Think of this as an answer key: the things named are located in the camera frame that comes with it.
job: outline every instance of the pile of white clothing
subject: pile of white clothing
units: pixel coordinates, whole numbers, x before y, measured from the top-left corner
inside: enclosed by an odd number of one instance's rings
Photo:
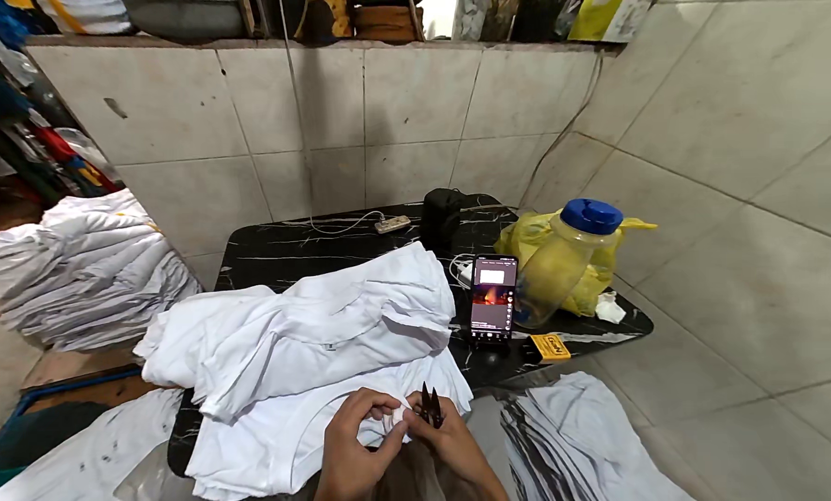
[[[174,427],[182,390],[154,390],[99,416],[0,487],[0,501],[115,501],[113,492]]]
[[[179,302],[134,353],[146,381],[195,388],[200,412],[228,421],[254,401],[441,350],[454,314],[443,265],[416,242],[282,294],[256,285]]]
[[[453,315],[443,266],[415,243],[282,294],[200,294],[160,314],[134,352],[145,380],[196,389],[194,494],[237,501],[301,488],[320,469],[326,426],[361,387],[405,403],[427,383],[467,412],[473,395],[446,349]],[[365,420],[358,439],[381,443],[401,416]]]
[[[521,499],[690,501],[654,465],[620,402],[586,373],[503,400]]]
[[[141,336],[200,290],[128,190],[66,197],[40,224],[0,232],[0,322],[58,350]]]

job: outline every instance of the black scissors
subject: black scissors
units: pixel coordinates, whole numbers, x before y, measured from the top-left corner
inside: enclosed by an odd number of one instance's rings
[[[438,429],[443,426],[443,414],[441,414],[441,400],[437,398],[437,389],[432,388],[432,393],[428,394],[428,384],[422,383],[422,411],[419,412],[422,419]]]

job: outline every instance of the black marble table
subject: black marble table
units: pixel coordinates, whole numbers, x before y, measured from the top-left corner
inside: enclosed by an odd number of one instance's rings
[[[446,269],[456,255],[465,254],[460,259],[466,259],[475,254],[494,253],[493,244],[499,232],[518,219],[498,200],[486,194],[468,195],[466,208],[462,211],[462,223],[453,238],[451,249],[435,251]],[[372,214],[351,230],[339,234],[317,232],[307,218],[239,228],[227,242],[215,290],[244,289],[263,284],[282,292],[305,276],[356,266],[418,240],[421,202],[320,216],[313,218],[313,225],[327,232],[339,231],[369,211],[382,211],[386,218],[407,216],[412,225],[380,235],[375,229],[380,216]],[[647,315],[617,296],[617,303],[626,311],[626,317],[618,325],[558,310],[546,325],[535,330],[515,325],[514,336],[520,339],[510,341],[511,349],[507,355],[496,350],[475,350],[467,341],[466,332],[461,329],[461,326],[468,325],[471,306],[469,290],[448,276],[448,272],[447,279],[453,290],[456,311],[451,322],[453,334],[449,350],[474,389],[541,368],[525,361],[521,354],[520,348],[526,342],[527,334],[558,333],[571,355],[579,357],[636,339],[653,330],[653,322]],[[178,475],[186,470],[202,421],[197,407],[190,403],[191,396],[191,390],[185,392],[169,442],[169,465]]]

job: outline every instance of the blue lid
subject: blue lid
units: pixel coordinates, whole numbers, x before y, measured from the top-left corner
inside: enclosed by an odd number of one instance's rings
[[[623,222],[623,213],[597,199],[575,198],[564,206],[561,221],[581,232],[611,234]]]

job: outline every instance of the phone screen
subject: phone screen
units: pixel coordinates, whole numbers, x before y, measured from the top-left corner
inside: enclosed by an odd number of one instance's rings
[[[516,257],[476,258],[472,284],[473,332],[511,330],[517,275]]]

